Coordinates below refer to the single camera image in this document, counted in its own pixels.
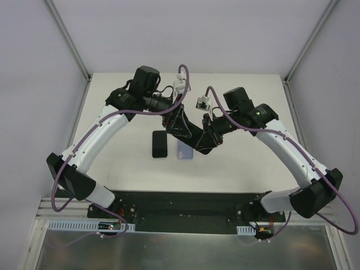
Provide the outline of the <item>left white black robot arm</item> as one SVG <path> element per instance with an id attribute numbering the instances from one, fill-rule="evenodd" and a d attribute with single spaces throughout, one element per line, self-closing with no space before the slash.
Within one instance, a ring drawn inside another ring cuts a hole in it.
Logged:
<path id="1" fill-rule="evenodd" d="M 55 203 L 58 187 L 64 188 L 71 199 L 84 200 L 99 208 L 113 207 L 115 194 L 87 176 L 87 172 L 112 137 L 136 115 L 163 116 L 180 108 L 190 89 L 188 67 L 180 65 L 176 76 L 180 87 L 176 97 L 163 98 L 155 95 L 161 81 L 160 72 L 153 67 L 140 66 L 125 86 L 110 93 L 96 120 L 80 139 L 61 154 L 51 153 L 48 156 L 46 162 L 54 180 L 51 192 L 54 211 L 64 209 Z"/>

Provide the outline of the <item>black smartphone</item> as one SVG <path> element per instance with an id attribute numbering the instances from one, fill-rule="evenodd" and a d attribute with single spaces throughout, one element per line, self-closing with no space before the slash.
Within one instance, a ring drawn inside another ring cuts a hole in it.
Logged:
<path id="1" fill-rule="evenodd" d="M 152 157 L 154 159 L 168 156 L 168 140 L 166 131 L 155 130 L 152 132 Z"/>

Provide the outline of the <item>lilac phone case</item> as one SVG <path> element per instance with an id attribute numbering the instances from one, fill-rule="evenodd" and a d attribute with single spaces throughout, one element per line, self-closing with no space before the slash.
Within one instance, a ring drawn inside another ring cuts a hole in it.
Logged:
<path id="1" fill-rule="evenodd" d="M 194 158 L 194 150 L 192 147 L 183 143 L 182 141 L 177 141 L 177 159 L 178 160 L 192 160 Z"/>

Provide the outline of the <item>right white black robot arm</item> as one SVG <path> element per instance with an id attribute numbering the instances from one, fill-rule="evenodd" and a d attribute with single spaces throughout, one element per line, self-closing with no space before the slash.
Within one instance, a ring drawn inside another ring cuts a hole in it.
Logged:
<path id="1" fill-rule="evenodd" d="M 261 194 L 250 204 L 252 213 L 287 210 L 311 218 L 337 197 L 343 174 L 338 169 L 329 170 L 295 142 L 270 106 L 265 103 L 254 106 L 242 87 L 226 92 L 223 97 L 229 111 L 220 117 L 204 114 L 202 146 L 213 149 L 222 144 L 225 134 L 237 129 L 248 131 L 282 161 L 298 185 L 292 190 Z"/>

